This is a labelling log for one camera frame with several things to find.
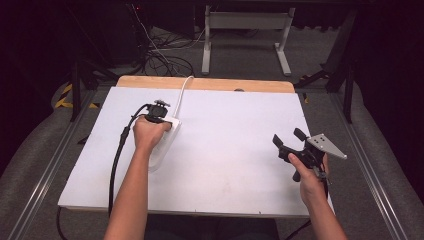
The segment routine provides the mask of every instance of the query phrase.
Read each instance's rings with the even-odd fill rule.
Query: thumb
[[[296,170],[300,173],[300,175],[304,175],[308,172],[308,169],[305,167],[305,165],[293,153],[289,153],[289,160],[291,164],[293,164],[293,166],[296,168]]]

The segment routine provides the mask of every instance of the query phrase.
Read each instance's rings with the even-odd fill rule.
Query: metal rail
[[[330,93],[329,95],[331,102],[333,103],[338,115],[341,118],[341,121],[344,124],[345,130],[350,138],[350,141],[352,142],[359,166],[362,170],[362,173],[364,174],[368,186],[370,187],[374,200],[377,203],[377,206],[381,212],[381,215],[383,216],[384,221],[386,222],[387,228],[389,229],[392,238],[402,240],[408,239],[405,234],[405,231],[403,230],[402,224],[400,223],[392,207],[392,204],[390,203],[386,191],[381,185],[380,180],[378,179],[377,174],[375,173],[371,165],[370,159],[368,158],[364,148],[361,145],[361,142],[359,141],[355,129],[351,124],[346,121],[346,118],[344,117],[343,109],[341,107],[342,103],[340,99],[335,93]]]
[[[57,170],[59,169],[62,163],[63,156],[69,146],[69,141],[72,139],[76,129],[78,128],[78,125],[85,111],[90,105],[94,95],[94,91],[89,91],[84,97],[81,113],[78,115],[74,122],[69,123],[65,134],[60,140],[59,146],[56,148],[56,151],[53,154],[49,164],[47,165],[46,170],[44,171],[37,185],[35,186],[31,197],[29,198],[24,210],[22,211],[21,216],[13,227],[13,230],[8,238],[9,240],[18,240],[24,238],[25,233],[28,231],[31,222],[34,219],[38,209],[40,208],[44,197],[46,196],[47,191],[49,190],[50,185],[53,182]]]

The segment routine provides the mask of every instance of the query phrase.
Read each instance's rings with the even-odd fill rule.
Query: forearm
[[[147,221],[148,158],[136,150],[116,197],[105,239],[143,239]]]
[[[307,204],[307,207],[318,240],[347,239],[326,199]]]

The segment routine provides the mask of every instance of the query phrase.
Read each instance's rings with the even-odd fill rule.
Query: white cable
[[[194,78],[194,77],[193,77],[193,76],[189,76],[188,78],[186,78],[186,80],[184,81],[183,86],[181,87],[180,96],[178,97],[177,106],[175,107],[175,112],[174,112],[174,116],[173,116],[174,118],[177,118],[177,116],[178,116],[178,111],[179,111],[179,109],[180,109],[181,100],[182,100],[182,98],[183,98],[183,93],[184,93],[185,85],[186,85],[187,81],[188,81],[190,78]]]

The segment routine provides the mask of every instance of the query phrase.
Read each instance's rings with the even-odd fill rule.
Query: handheld device
[[[342,153],[324,134],[307,137],[299,128],[295,128],[293,134],[299,138],[300,141],[305,142],[303,150],[296,151],[285,146],[283,141],[274,134],[272,142],[278,148],[278,157],[290,163],[288,156],[289,153],[293,153],[307,168],[313,169],[317,177],[321,180],[327,179],[325,169],[322,167],[322,158],[325,153],[338,158],[347,159],[347,156]],[[295,182],[300,181],[300,174],[297,171],[293,175],[293,180]]]
[[[181,121],[174,117],[167,117],[166,114],[168,110],[165,106],[170,107],[171,105],[162,101],[156,100],[156,105],[150,105],[147,108],[148,114],[143,114],[144,118],[147,121],[152,123],[163,123],[169,122],[171,124],[171,129],[163,133],[162,139],[159,143],[153,148],[152,153],[149,158],[149,171],[153,172],[160,167],[163,158],[168,152],[169,148],[172,145],[172,142],[175,139],[175,136],[178,133],[178,130],[181,126]]]

